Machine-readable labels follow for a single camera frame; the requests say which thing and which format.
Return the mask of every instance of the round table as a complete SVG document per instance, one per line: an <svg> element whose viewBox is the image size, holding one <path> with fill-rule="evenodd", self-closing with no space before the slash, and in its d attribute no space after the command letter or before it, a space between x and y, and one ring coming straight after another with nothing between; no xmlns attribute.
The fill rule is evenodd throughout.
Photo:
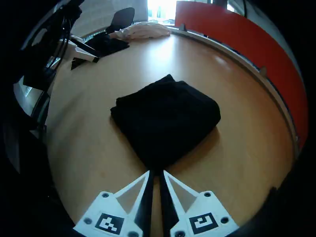
<svg viewBox="0 0 316 237"><path fill-rule="evenodd" d="M289 129L267 91L220 52L171 35L134 40L128 49L57 73L47 118L53 180L76 223L100 191L122 189L146 168L111 120L118 97L167 74L214 99L217 127L167 171L192 189L211 190L238 225L260 209L294 161ZM159 180L154 180L151 236L162 236Z"/></svg>

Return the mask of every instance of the red wall panel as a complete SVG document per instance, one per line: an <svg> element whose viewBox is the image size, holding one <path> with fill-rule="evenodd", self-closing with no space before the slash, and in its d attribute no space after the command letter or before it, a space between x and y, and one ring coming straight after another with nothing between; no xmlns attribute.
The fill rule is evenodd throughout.
<svg viewBox="0 0 316 237"><path fill-rule="evenodd" d="M175 25L194 30L229 45L256 66L266 66L267 76L279 90L300 138L308 134L308 107L302 80L282 47L262 28L236 13L213 4L177 2Z"/></svg>

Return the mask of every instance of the folded black cloth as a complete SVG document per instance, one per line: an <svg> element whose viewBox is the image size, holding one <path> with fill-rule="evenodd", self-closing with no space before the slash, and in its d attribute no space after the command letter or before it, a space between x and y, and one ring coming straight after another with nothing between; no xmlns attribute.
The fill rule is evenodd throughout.
<svg viewBox="0 0 316 237"><path fill-rule="evenodd" d="M119 39L111 39L109 35L104 32L95 35L92 39L85 42L85 44L96 50L98 53L95 56L99 58L105 57L123 49L127 49L129 47L128 42ZM73 58L71 70L75 69L84 62L86 62L85 59Z"/></svg>
<svg viewBox="0 0 316 237"><path fill-rule="evenodd" d="M111 115L148 169L165 169L191 151L220 121L218 104L169 74L117 98Z"/></svg>

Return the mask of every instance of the office chair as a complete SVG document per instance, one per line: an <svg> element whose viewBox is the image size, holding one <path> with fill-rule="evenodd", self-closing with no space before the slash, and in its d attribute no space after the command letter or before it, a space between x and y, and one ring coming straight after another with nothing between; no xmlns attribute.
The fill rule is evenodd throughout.
<svg viewBox="0 0 316 237"><path fill-rule="evenodd" d="M133 23L134 15L134 8L125 8L117 11L113 16L111 25L106 28L106 33L110 34L130 26Z"/></svg>

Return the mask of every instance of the white cloth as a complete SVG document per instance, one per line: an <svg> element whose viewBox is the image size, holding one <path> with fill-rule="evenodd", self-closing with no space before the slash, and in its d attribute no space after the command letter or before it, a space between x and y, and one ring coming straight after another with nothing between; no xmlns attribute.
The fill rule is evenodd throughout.
<svg viewBox="0 0 316 237"><path fill-rule="evenodd" d="M170 36L171 30L166 26L152 22L139 22L120 31L111 33L111 38L121 40L133 40L143 38L158 38Z"/></svg>

